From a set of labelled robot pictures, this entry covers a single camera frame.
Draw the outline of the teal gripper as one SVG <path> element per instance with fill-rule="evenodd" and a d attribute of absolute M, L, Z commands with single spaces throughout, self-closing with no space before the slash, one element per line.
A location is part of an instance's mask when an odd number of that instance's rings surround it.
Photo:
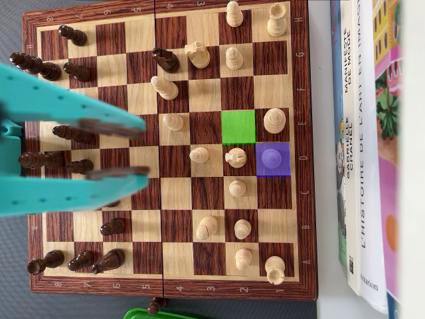
<path fill-rule="evenodd" d="M 23 129 L 14 122 L 54 121 L 91 133 L 138 138 L 145 130 L 139 116 L 2 64 L 1 117 L 2 216 L 87 211 L 147 185 L 147 166 L 90 171 L 83 179 L 16 176 L 21 174 Z"/>

